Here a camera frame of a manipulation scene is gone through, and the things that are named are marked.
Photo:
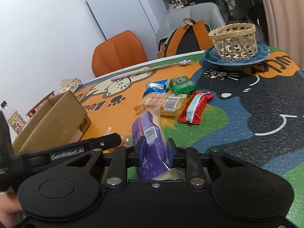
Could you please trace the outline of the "person's left hand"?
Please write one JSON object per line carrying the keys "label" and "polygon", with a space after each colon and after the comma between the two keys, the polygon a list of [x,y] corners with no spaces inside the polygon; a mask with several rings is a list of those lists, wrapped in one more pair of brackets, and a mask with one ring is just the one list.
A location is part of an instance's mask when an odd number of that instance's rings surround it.
{"label": "person's left hand", "polygon": [[17,214],[22,207],[16,193],[1,192],[1,224],[3,227],[14,227],[17,222]]}

